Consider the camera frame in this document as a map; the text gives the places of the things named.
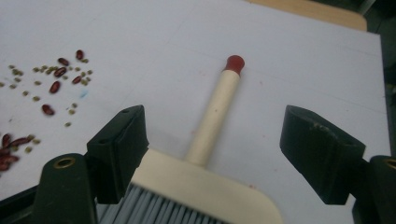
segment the wooden handle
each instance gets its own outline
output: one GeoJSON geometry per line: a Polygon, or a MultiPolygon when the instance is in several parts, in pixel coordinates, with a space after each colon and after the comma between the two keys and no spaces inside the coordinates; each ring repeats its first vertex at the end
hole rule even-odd
{"type": "Polygon", "coordinates": [[[185,158],[186,161],[198,166],[206,166],[233,99],[233,94],[240,79],[240,72],[244,65],[245,62],[240,56],[233,55],[228,58],[227,65],[221,73],[218,85],[191,142],[190,150],[185,158]]]}

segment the table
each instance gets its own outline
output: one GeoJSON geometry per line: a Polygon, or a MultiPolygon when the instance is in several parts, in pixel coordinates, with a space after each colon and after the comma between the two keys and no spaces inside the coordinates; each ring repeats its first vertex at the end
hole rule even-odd
{"type": "Polygon", "coordinates": [[[379,37],[245,1],[2,1],[1,134],[42,140],[0,178],[0,199],[37,184],[46,161],[85,144],[121,109],[144,105],[150,146],[183,158],[228,56],[244,57],[239,89],[208,169],[272,198],[285,223],[352,223],[353,198],[327,206],[281,153],[286,105],[313,110],[389,154],[379,37]],[[74,60],[84,49],[88,63],[74,60]],[[65,57],[88,86],[32,72],[65,57]],[[7,68],[24,72],[16,83],[7,68]],[[39,80],[41,86],[34,82],[39,80]],[[12,90],[11,84],[18,87],[12,90]],[[26,97],[23,91],[29,91],[26,97]],[[33,96],[40,96],[38,103],[33,96]],[[44,103],[56,109],[47,118],[44,103]],[[77,103],[76,114],[68,109],[77,103]],[[66,122],[72,122],[68,128],[66,122]]]}

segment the wooden table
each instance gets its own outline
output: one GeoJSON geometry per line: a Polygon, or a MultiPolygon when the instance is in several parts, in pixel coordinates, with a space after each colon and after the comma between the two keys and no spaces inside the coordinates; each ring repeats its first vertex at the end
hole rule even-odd
{"type": "Polygon", "coordinates": [[[247,0],[250,3],[273,7],[319,21],[343,25],[356,30],[367,31],[366,19],[359,13],[321,3],[299,0],[247,0]]]}

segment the red kidney bean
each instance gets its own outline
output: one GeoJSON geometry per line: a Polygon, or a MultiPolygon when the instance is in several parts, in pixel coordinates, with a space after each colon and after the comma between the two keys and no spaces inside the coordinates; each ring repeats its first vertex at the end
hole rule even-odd
{"type": "Polygon", "coordinates": [[[2,163],[0,164],[0,171],[6,171],[8,170],[9,164],[7,163],[2,163]]]}
{"type": "Polygon", "coordinates": [[[61,64],[63,64],[64,66],[69,66],[69,61],[67,61],[67,60],[64,59],[64,58],[58,59],[58,63],[61,63],[61,64]]]}
{"type": "Polygon", "coordinates": [[[65,67],[60,67],[60,68],[58,68],[58,69],[53,73],[53,75],[56,76],[56,77],[61,77],[61,76],[63,76],[66,72],[67,72],[67,69],[66,69],[65,67]]]}
{"type": "Polygon", "coordinates": [[[3,148],[0,149],[0,157],[4,156],[4,155],[9,155],[9,153],[10,152],[9,152],[8,148],[3,147],[3,148]]]}
{"type": "Polygon", "coordinates": [[[54,115],[55,111],[50,107],[50,105],[42,105],[41,109],[43,110],[44,114],[46,115],[54,115]]]}
{"type": "Polygon", "coordinates": [[[0,157],[0,164],[3,163],[12,163],[14,161],[18,161],[20,158],[17,156],[11,156],[11,155],[7,155],[7,156],[2,156],[0,157]]]}
{"type": "Polygon", "coordinates": [[[8,147],[10,142],[11,142],[11,135],[9,133],[6,133],[2,139],[2,147],[8,147]]]}
{"type": "Polygon", "coordinates": [[[82,51],[81,49],[79,49],[79,50],[76,52],[76,58],[77,58],[78,60],[84,59],[84,51],[82,51]]]}
{"type": "Polygon", "coordinates": [[[32,141],[32,139],[29,139],[28,137],[22,137],[22,138],[15,139],[9,145],[11,147],[17,147],[22,144],[30,143],[30,141],[32,141]]]}
{"type": "Polygon", "coordinates": [[[59,82],[59,81],[55,81],[53,84],[52,84],[52,86],[50,86],[50,88],[49,88],[49,92],[50,93],[56,93],[56,92],[58,92],[58,90],[59,90],[59,88],[61,87],[61,82],[59,82]]]}
{"type": "Polygon", "coordinates": [[[73,84],[78,84],[81,81],[81,76],[75,77],[72,81],[73,84]]]}

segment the red tip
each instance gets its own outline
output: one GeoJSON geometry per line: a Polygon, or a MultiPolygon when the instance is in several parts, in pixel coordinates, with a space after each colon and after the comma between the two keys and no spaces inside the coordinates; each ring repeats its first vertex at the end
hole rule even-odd
{"type": "Polygon", "coordinates": [[[233,55],[227,60],[227,65],[225,65],[224,70],[235,71],[239,76],[241,76],[241,70],[245,66],[245,61],[241,56],[233,55]]]}

